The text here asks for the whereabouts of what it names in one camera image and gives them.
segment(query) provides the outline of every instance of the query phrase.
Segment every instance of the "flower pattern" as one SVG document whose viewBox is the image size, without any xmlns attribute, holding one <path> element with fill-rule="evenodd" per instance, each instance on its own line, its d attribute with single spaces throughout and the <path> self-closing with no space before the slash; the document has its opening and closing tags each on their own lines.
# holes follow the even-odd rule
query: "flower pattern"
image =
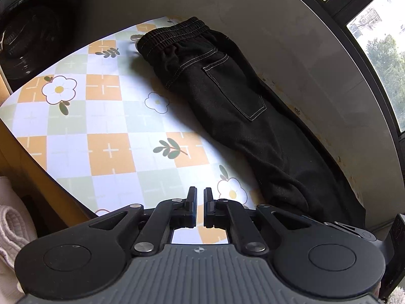
<svg viewBox="0 0 405 304">
<path fill-rule="evenodd" d="M 248 194 L 240 185 L 240 182 L 234 178 L 229 178 L 228 173 L 222 165 L 219 165 L 222 172 L 221 180 L 218 182 L 217 189 L 220 199 L 229 199 L 240 202 L 244 205 L 248 201 Z"/>
<path fill-rule="evenodd" d="M 70 101 L 76 96 L 77 82 L 74 79 L 67 79 L 60 75 L 51 80 L 42 87 L 42 93 L 47 98 L 47 102 L 51 105 L 59 104 L 60 102 Z"/>
<path fill-rule="evenodd" d="M 145 105 L 151 110 L 155 110 L 160 114 L 165 114 L 167 112 L 167 106 L 169 106 L 169 100 L 158 93 L 151 92 L 148 98 L 145 99 Z"/>
</svg>

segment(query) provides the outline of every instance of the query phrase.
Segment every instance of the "washing machine door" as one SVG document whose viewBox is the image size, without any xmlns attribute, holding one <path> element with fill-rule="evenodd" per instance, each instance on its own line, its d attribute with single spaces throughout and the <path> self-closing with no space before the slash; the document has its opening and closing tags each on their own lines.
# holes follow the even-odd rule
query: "washing machine door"
<svg viewBox="0 0 405 304">
<path fill-rule="evenodd" d="M 0 16 L 0 65 L 13 90 L 61 57 L 72 22 L 67 0 L 17 0 Z"/>
</svg>

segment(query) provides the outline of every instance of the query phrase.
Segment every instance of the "black jeans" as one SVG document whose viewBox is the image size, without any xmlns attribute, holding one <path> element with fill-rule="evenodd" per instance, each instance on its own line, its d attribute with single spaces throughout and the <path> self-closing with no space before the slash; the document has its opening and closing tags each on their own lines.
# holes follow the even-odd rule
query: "black jeans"
<svg viewBox="0 0 405 304">
<path fill-rule="evenodd" d="M 365 210 L 340 168 L 227 36 L 193 17 L 148 32 L 137 47 L 205 130 L 243 153 L 269 204 L 364 228 Z"/>
</svg>

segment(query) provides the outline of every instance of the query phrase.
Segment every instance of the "table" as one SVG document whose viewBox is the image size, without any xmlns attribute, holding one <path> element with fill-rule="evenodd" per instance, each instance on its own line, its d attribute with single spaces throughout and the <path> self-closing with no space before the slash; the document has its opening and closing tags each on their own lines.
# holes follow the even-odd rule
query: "table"
<svg viewBox="0 0 405 304">
<path fill-rule="evenodd" d="M 254 209 L 263 202 L 256 179 L 165 90 L 133 41 L 179 22 L 154 19 L 77 50 L 13 93 L 0 119 L 42 174 L 97 215 L 131 203 L 152 208 L 195 186 L 198 226 L 176 231 L 173 242 L 226 242 L 224 231 L 203 226 L 203 190 Z"/>
</svg>

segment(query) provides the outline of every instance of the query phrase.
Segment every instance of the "contrast stitching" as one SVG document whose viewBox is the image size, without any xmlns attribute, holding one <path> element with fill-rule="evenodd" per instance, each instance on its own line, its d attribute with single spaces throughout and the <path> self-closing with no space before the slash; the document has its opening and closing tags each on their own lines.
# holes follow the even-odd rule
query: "contrast stitching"
<svg viewBox="0 0 405 304">
<path fill-rule="evenodd" d="M 255 113 L 253 113 L 251 116 L 248 116 L 248 115 L 246 115 L 233 101 L 231 101 L 231 100 L 229 99 L 229 97 L 222 91 L 221 86 L 219 85 L 219 83 L 218 83 L 218 81 L 215 79 L 215 77 L 214 77 L 210 72 L 208 72 L 208 71 L 209 71 L 210 69 L 212 69 L 213 67 L 216 67 L 216 66 L 218 66 L 218 65 L 220 65 L 220 64 L 222 64 L 222 63 L 225 63 L 225 62 L 228 60 L 228 57 L 229 57 L 229 56 L 226 55 L 225 57 L 223 57 L 222 59 L 220 59 L 220 60 L 223 60 L 223 59 L 225 58 L 225 60 L 222 61 L 221 63 L 218 63 L 218 64 L 215 65 L 215 63 L 217 63 L 217 62 L 220 61 L 220 60 L 218 60 L 218 61 L 216 61 L 216 62 L 214 62 L 214 63 L 208 65 L 208 66 L 211 66 L 210 68 L 207 69 L 208 66 L 206 66 L 206 67 L 203 68 L 203 70 L 204 70 L 205 72 L 207 72 L 208 76 L 216 83 L 216 85 L 218 86 L 219 90 L 221 90 L 221 92 L 222 92 L 222 93 L 225 95 L 225 97 L 232 103 L 232 105 L 235 106 L 236 109 L 237 109 L 240 113 L 242 113 L 248 120 L 253 121 L 254 119 L 256 119 L 256 118 L 260 115 L 260 112 L 261 112 L 262 110 L 266 110 L 266 109 L 267 109 L 267 107 L 266 107 L 266 105 L 265 105 L 265 103 L 264 103 L 264 101 L 263 101 L 262 96 L 259 95 L 260 100 L 262 101 L 263 106 L 262 106 L 261 108 L 259 108 Z"/>
<path fill-rule="evenodd" d="M 213 67 L 215 67 L 215 66 L 218 66 L 218 65 L 220 65 L 220 64 L 222 64 L 222 63 L 225 63 L 226 62 L 226 60 L 228 59 L 228 55 L 226 54 L 225 56 L 223 56 L 220 60 L 216 60 L 215 62 L 213 62 L 213 63 L 211 63 L 211 64 L 209 64 L 209 65 L 207 65 L 207 66 L 205 66 L 205 67 L 203 67 L 203 70 L 204 71 L 209 71 L 210 69 L 212 69 Z"/>
<path fill-rule="evenodd" d="M 197 56 L 197 57 L 194 57 L 194 58 L 190 59 L 189 61 L 183 63 L 183 64 L 179 67 L 179 69 L 175 72 L 175 74 L 172 76 L 172 79 L 177 75 L 178 72 L 181 72 L 181 71 L 182 71 L 181 68 L 182 68 L 185 64 L 188 64 L 189 62 L 191 62 L 191 61 L 193 61 L 193 60 L 195 60 L 195 59 L 197 59 L 197 58 L 203 57 L 203 56 L 205 56 L 206 54 L 209 54 L 210 52 L 212 52 L 213 50 L 216 50 L 216 48 L 211 49 L 210 51 L 206 52 L 205 54 L 201 54 L 201 55 L 199 55 L 199 56 Z M 166 87 L 167 87 L 167 85 L 169 84 L 169 82 L 173 82 L 173 81 L 172 81 L 172 80 L 167 81 Z"/>
<path fill-rule="evenodd" d="M 181 26 L 181 27 L 179 26 L 178 28 L 175 28 L 175 29 L 173 29 L 173 27 L 168 27 L 167 31 L 161 30 L 161 31 L 159 31 L 159 33 L 156 33 L 155 35 L 152 35 L 149 39 L 147 39 L 147 40 L 143 43 L 142 47 L 143 47 L 151 38 L 153 38 L 153 37 L 155 37 L 155 36 L 157 36 L 157 35 L 159 35 L 159 34 L 161 34 L 161 33 L 167 33 L 167 32 L 177 31 L 177 30 L 179 30 L 179 29 L 185 29 L 186 27 L 189 27 L 189 26 L 193 25 L 194 23 L 197 23 L 198 21 L 199 21 L 199 19 L 197 19 L 196 21 L 194 21 L 194 22 L 192 22 L 192 23 L 190 23 L 190 24 L 188 24 L 188 25 L 186 25 L 186 26 L 184 26 L 184 25 Z"/>
<path fill-rule="evenodd" d="M 252 114 L 252 116 L 250 117 L 250 118 L 251 118 L 251 121 L 253 121 L 254 119 L 256 119 L 256 118 L 260 115 L 260 112 L 262 112 L 262 110 L 266 110 L 266 109 L 267 109 L 267 107 L 266 107 L 266 105 L 265 105 L 265 103 L 264 103 L 264 101 L 263 101 L 263 97 L 262 97 L 261 95 L 259 95 L 259 97 L 260 97 L 260 100 L 262 101 L 263 106 L 262 106 L 261 108 L 259 108 L 255 113 Z"/>
<path fill-rule="evenodd" d="M 186 34 L 179 34 L 179 35 L 175 35 L 175 36 L 171 36 L 171 37 L 168 37 L 168 38 L 166 38 L 166 39 L 163 39 L 162 41 L 160 41 L 158 44 L 156 44 L 149 52 L 148 52 L 148 54 L 146 55 L 146 57 L 145 58 L 147 58 L 148 56 L 149 56 L 149 54 L 152 52 L 152 50 L 154 50 L 159 44 L 161 44 L 162 42 L 164 42 L 164 41 L 166 41 L 166 40 L 168 40 L 168 39 L 173 39 L 173 38 L 175 38 L 175 37 L 178 37 L 178 36 L 182 36 L 182 35 L 187 35 L 187 34 L 191 34 L 191 33 L 193 33 L 193 32 L 195 32 L 195 31 L 198 31 L 199 29 L 201 29 L 202 27 L 204 27 L 205 25 L 201 25 L 200 27 L 197 27 L 195 30 L 193 30 L 193 31 L 191 31 L 191 32 L 188 32 L 188 33 L 186 33 Z"/>
<path fill-rule="evenodd" d="M 169 80 L 169 81 L 166 83 L 166 88 L 169 89 L 170 86 L 177 80 L 177 78 L 180 76 L 180 74 L 181 74 L 187 67 L 189 67 L 189 66 L 195 64 L 196 62 L 199 62 L 200 60 L 203 60 L 203 59 L 205 59 L 205 58 L 208 58 L 208 57 L 212 56 L 212 55 L 215 54 L 217 51 L 218 51 L 217 48 L 214 48 L 214 49 L 212 49 L 212 50 L 209 51 L 209 52 L 211 52 L 211 54 L 209 54 L 208 56 L 204 56 L 204 55 L 208 54 L 209 52 L 206 52 L 205 54 L 202 54 L 201 56 L 197 56 L 197 57 L 196 57 L 196 58 L 198 58 L 197 60 L 195 60 L 195 61 L 192 62 L 191 64 L 185 66 L 185 67 L 181 70 L 181 72 L 179 72 L 179 74 L 177 74 L 177 76 L 176 76 L 173 80 Z"/>
</svg>

